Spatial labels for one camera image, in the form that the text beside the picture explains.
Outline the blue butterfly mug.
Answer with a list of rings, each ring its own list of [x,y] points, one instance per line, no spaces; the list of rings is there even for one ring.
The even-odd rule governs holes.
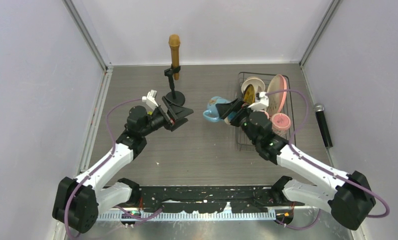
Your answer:
[[[230,100],[227,100],[220,96],[212,97],[207,104],[207,109],[203,112],[204,119],[212,123],[224,121],[226,124],[229,125],[230,120],[232,120],[232,118],[236,115],[236,112],[231,112],[227,118],[222,119],[219,117],[219,112],[216,108],[216,104],[227,104],[230,102]]]

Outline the pink patterned mug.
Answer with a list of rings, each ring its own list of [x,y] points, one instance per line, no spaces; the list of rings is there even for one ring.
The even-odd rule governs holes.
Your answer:
[[[285,137],[291,127],[291,119],[284,113],[276,113],[271,116],[272,130],[281,137]]]

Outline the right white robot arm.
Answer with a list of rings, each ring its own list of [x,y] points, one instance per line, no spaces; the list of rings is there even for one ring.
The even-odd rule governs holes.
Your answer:
[[[282,176],[273,184],[272,199],[278,205],[300,202],[328,212],[342,226],[357,230],[369,217],[376,200],[369,192],[364,174],[352,174],[330,167],[299,150],[272,131],[272,123],[264,112],[253,111],[240,99],[216,104],[221,119],[240,128],[259,156],[275,165],[290,169],[311,184]]]

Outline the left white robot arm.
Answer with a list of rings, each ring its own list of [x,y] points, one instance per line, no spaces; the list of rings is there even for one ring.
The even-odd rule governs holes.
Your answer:
[[[160,128],[174,131],[194,112],[165,96],[162,102],[167,110],[163,110],[155,100],[156,94],[155,90],[150,90],[141,97],[150,110],[142,105],[130,109],[123,132],[118,138],[111,137],[112,148],[105,156],[77,177],[64,177],[59,182],[52,217],[63,223],[67,231],[74,229],[84,234],[100,214],[122,203],[128,207],[139,203],[139,184],[122,178],[110,187],[105,185],[140,155],[147,144],[147,135]]]

